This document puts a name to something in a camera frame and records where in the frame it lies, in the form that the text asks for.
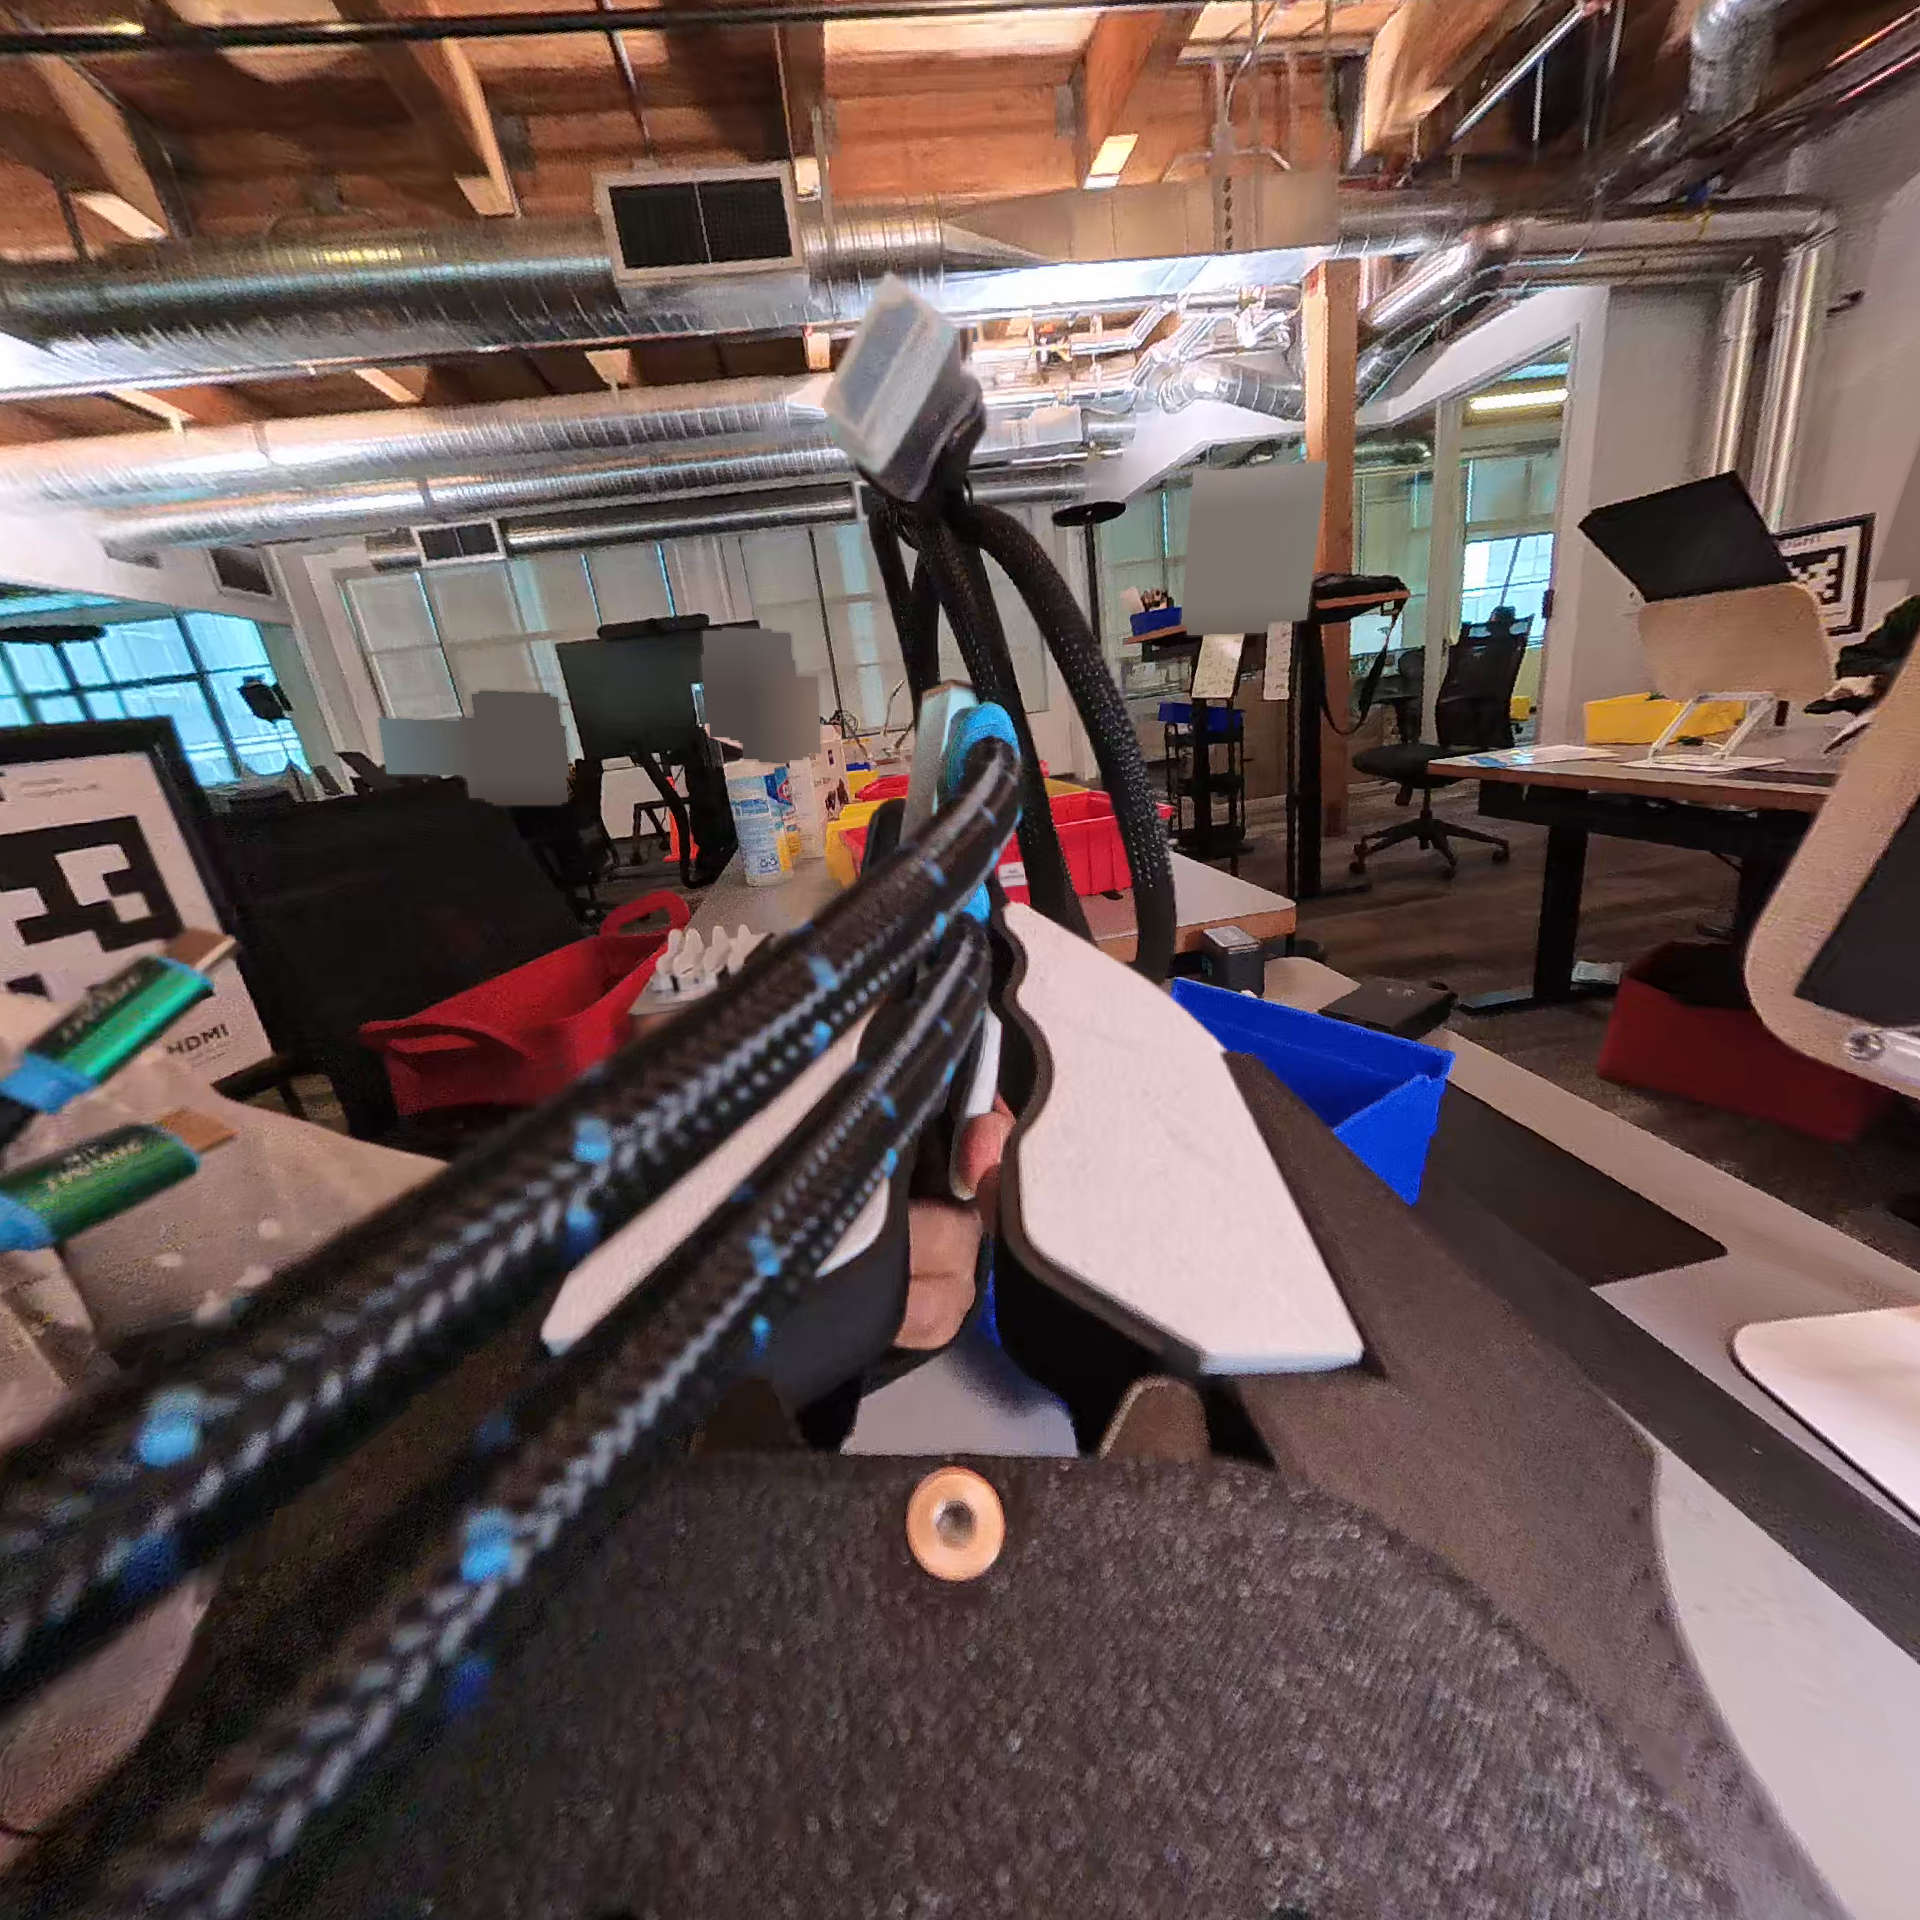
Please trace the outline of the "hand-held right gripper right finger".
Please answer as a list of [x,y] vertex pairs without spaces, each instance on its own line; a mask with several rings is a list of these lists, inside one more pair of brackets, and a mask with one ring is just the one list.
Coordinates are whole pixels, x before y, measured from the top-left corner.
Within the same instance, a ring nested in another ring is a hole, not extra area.
[[1212,1041],[1162,986],[1001,909],[1038,1084],[1000,1163],[1027,1270],[1192,1377],[1354,1369],[1362,1338]]

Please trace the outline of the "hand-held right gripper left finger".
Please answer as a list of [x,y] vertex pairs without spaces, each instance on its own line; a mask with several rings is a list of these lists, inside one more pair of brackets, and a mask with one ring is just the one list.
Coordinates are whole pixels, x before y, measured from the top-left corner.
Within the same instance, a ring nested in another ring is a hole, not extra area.
[[[539,1328],[547,1353],[565,1356],[632,1294],[648,1290],[653,1273],[721,1213],[734,1192],[785,1150],[860,1065],[870,1019],[860,1014],[798,1082],[568,1276]],[[800,1308],[780,1336],[780,1358],[873,1358],[893,1342],[906,1309],[906,1219],[889,1216],[889,1208],[889,1193],[877,1192],[820,1261],[822,1294]]]

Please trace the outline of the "blue plastic bin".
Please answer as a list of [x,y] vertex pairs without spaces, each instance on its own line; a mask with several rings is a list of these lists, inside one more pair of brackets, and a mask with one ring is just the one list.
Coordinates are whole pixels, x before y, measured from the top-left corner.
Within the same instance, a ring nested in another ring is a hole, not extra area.
[[1226,1051],[1270,1070],[1402,1202],[1422,1198],[1451,1051],[1195,978],[1176,978],[1170,996]]

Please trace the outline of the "grey hdmi switch box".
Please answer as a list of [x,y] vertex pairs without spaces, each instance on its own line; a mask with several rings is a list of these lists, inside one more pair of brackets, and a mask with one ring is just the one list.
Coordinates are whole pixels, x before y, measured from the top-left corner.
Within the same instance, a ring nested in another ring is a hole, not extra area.
[[873,293],[832,373],[822,416],[832,443],[906,508],[963,484],[988,422],[960,330],[897,275]]

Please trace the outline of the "person's right hand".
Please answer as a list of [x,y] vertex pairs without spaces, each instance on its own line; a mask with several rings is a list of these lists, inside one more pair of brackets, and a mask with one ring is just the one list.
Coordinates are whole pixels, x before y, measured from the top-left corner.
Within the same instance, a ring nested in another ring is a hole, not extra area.
[[979,1296],[980,1250],[997,1235],[1001,1155],[1017,1117],[1004,1094],[966,1121],[952,1147],[928,1147],[908,1189],[908,1284],[898,1353],[958,1340]]

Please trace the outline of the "row of white clips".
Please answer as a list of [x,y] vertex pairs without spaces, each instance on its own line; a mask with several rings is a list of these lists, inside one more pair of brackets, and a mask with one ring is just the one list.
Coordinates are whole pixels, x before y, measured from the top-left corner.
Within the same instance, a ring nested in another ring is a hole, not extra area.
[[637,1014],[676,1012],[714,996],[764,945],[766,932],[748,926],[672,928],[634,1010]]

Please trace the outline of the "red basket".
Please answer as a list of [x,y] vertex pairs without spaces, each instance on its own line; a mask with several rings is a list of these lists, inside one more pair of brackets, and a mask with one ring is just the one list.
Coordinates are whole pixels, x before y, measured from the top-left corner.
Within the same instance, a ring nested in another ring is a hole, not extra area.
[[528,1112],[634,1041],[634,1005],[691,914],[685,896],[629,901],[595,934],[357,1038],[403,1117]]

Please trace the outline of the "black power box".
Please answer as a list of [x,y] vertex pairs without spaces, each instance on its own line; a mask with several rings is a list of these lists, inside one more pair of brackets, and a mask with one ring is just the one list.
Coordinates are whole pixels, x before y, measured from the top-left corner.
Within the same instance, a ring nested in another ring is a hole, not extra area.
[[1320,1012],[1397,1041],[1427,1041],[1451,1019],[1456,1002],[1443,984],[1368,977]]

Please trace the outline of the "grey wood-edged table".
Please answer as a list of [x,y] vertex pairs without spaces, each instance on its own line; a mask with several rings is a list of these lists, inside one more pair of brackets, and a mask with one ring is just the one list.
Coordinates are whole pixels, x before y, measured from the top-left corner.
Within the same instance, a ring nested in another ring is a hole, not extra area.
[[[1248,881],[1234,878],[1193,858],[1168,858],[1176,901],[1176,953],[1197,953],[1209,928],[1240,926],[1258,945],[1284,941],[1296,931],[1296,906]],[[818,858],[805,858],[778,886],[752,886],[732,859],[723,878],[692,899],[685,934],[700,932],[704,945],[718,931],[748,928],[780,938],[810,921],[820,908],[838,899],[841,882]],[[1114,961],[1137,958],[1137,896],[1091,896],[1081,901],[1089,938]]]

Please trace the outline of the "red ribbed bin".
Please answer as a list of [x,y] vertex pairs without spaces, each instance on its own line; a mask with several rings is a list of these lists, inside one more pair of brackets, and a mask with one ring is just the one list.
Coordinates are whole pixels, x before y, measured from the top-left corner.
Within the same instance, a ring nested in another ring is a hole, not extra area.
[[[886,800],[902,800],[908,776],[852,772],[852,800],[830,818],[825,830],[828,873],[848,886],[865,859],[873,816]],[[1132,890],[1114,800],[1091,787],[1044,780],[1051,822],[1061,836],[1072,891],[1081,899],[1116,896]]]

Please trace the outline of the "white wipes canister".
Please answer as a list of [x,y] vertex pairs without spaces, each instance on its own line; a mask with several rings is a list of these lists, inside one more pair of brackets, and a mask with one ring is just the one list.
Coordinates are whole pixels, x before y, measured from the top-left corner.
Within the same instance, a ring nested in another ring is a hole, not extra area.
[[788,763],[732,758],[725,765],[725,781],[742,882],[752,890],[785,884],[800,859]]

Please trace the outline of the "black partition panel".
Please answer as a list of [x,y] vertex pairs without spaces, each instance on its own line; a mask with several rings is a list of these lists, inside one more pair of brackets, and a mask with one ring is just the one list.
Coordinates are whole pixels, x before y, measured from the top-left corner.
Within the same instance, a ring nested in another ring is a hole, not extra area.
[[211,822],[238,968],[274,1053],[323,1075],[348,1134],[437,1155],[361,1027],[413,1017],[585,934],[510,814],[456,784],[228,809]]

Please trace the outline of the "cart with blue bins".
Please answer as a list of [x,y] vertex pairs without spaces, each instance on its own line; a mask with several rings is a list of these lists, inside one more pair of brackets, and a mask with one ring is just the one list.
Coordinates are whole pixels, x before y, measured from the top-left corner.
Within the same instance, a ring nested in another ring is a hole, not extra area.
[[1186,858],[1240,873],[1246,835],[1243,714],[1188,700],[1160,708],[1168,833]]

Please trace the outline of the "tall standing desk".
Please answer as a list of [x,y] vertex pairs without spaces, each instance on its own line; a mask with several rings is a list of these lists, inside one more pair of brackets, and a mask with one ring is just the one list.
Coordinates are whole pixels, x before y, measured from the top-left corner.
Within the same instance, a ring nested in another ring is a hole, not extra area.
[[[1338,886],[1328,886],[1324,873],[1328,752],[1333,744],[1352,738],[1354,721],[1339,721],[1336,714],[1328,630],[1347,629],[1370,614],[1386,614],[1390,624],[1397,624],[1405,601],[1409,587],[1393,573],[1320,573],[1312,580],[1307,619],[1280,624],[1280,637],[1265,643],[1266,660],[1288,667],[1283,890],[1296,901],[1338,896]],[[1193,666],[1186,698],[1160,710],[1170,842],[1181,854],[1204,865],[1226,861],[1234,873],[1248,849],[1246,710],[1236,700],[1253,635],[1226,640],[1226,693],[1206,694],[1200,669],[1206,643],[1186,630],[1180,609],[1162,596],[1132,613],[1130,627],[1144,658],[1188,658]]]

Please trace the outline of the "black display on stand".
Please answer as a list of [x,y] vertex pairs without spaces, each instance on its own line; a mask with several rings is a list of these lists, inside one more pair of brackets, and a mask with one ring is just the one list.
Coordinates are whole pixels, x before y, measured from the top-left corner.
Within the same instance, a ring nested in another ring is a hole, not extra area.
[[653,614],[604,624],[589,640],[565,640],[556,660],[582,755],[629,758],[653,780],[680,830],[685,886],[723,878],[736,853],[725,748],[707,730],[696,688],[704,683],[708,614]]

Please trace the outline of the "black office chair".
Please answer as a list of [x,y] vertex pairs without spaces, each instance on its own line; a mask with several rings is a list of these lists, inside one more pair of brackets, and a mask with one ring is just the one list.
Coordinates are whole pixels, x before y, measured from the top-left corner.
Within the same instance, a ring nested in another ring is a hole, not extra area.
[[1456,780],[1433,768],[1443,758],[1505,752],[1515,744],[1510,702],[1528,648],[1529,619],[1510,605],[1498,605],[1484,621],[1465,621],[1446,652],[1446,669],[1433,702],[1438,738],[1382,744],[1352,756],[1356,772],[1397,788],[1397,804],[1417,808],[1405,821],[1354,843],[1348,867],[1354,878],[1368,873],[1372,858],[1403,843],[1440,854],[1450,878],[1456,875],[1456,842],[1490,849],[1498,867],[1513,858],[1508,842],[1500,835],[1435,816],[1433,794]]

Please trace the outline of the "red storage tote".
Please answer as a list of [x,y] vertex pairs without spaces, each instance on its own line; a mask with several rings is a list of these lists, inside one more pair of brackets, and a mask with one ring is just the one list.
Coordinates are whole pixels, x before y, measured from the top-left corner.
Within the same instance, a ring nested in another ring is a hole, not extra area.
[[1662,945],[1619,978],[1600,1080],[1848,1146],[1904,1101],[1770,1033],[1731,945]]

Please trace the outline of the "brown standing desk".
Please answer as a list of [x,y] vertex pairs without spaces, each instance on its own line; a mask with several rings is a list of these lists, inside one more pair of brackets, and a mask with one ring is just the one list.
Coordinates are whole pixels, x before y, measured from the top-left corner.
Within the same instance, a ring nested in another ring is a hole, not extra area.
[[1731,859],[1738,873],[1731,947],[1741,952],[1837,781],[1835,770],[1778,763],[1691,772],[1610,756],[1520,763],[1515,755],[1465,755],[1445,756],[1433,770],[1477,784],[1484,816],[1547,830],[1531,981],[1524,989],[1464,998],[1456,1010],[1465,1017],[1533,1012],[1619,992],[1619,968],[1577,958],[1593,836]]

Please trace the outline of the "yellow plastic bin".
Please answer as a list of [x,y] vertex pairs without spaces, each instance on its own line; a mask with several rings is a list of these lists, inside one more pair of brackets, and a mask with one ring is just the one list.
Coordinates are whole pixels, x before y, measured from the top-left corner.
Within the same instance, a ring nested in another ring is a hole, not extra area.
[[1581,708],[1581,744],[1592,748],[1650,748],[1673,723],[1684,724],[1675,741],[1720,741],[1745,721],[1741,702],[1705,702],[1686,706],[1652,693],[1617,694],[1586,702]]

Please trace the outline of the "black floor lamp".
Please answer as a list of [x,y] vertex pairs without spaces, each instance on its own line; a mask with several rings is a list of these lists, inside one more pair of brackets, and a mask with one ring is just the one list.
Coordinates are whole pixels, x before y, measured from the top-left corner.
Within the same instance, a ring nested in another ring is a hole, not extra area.
[[1074,501],[1056,508],[1051,524],[1091,630],[1114,660],[1132,637],[1124,595],[1138,587],[1130,512],[1117,501]]

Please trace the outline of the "black framed marker sign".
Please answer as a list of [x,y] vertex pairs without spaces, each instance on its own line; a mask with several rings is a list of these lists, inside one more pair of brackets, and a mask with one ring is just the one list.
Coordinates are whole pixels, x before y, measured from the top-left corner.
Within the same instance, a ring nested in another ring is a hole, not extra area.
[[243,926],[172,721],[5,730],[5,987],[69,1003],[185,932]]
[[1865,590],[1874,550],[1876,515],[1810,521],[1773,534],[1789,573],[1822,614],[1824,634],[1852,640],[1865,634]]

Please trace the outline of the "wooden post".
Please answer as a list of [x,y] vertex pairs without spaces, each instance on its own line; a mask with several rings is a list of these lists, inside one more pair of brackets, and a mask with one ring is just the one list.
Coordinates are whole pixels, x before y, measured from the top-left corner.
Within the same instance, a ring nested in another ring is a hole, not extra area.
[[[1302,281],[1302,446],[1325,468],[1324,512],[1317,537],[1317,571],[1354,570],[1354,482],[1360,347],[1360,264],[1328,256]],[[1320,802],[1312,828],[1320,840],[1348,830],[1354,700],[1352,627],[1325,624],[1320,640],[1325,708],[1317,728]]]

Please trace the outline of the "silver air duct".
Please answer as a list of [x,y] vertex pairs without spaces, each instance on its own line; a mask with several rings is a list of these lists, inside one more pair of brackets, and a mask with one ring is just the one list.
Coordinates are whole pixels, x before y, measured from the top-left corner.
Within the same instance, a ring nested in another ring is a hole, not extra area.
[[1748,117],[1770,77],[1785,2],[1699,2],[1686,25],[1686,130],[1705,137]]
[[300,544],[538,508],[848,473],[828,376],[416,406],[8,448],[8,515],[85,516],[104,550]]
[[1785,520],[1813,347],[1841,220],[1813,198],[1709,198],[1619,216],[1468,216],[1445,224],[1416,201],[1354,211],[1336,256],[1402,256],[1409,268],[1360,306],[1357,398],[1372,400],[1454,321],[1500,297],[1630,281],[1717,283],[1708,452],[1741,473],[1772,524]]
[[1357,195],[1274,169],[1017,198],[803,204],[798,252],[619,270],[598,220],[148,248],[5,265],[5,396],[217,381],[521,347],[653,345],[856,321],[897,275],[958,314],[1114,299],[1213,260],[1362,238]]

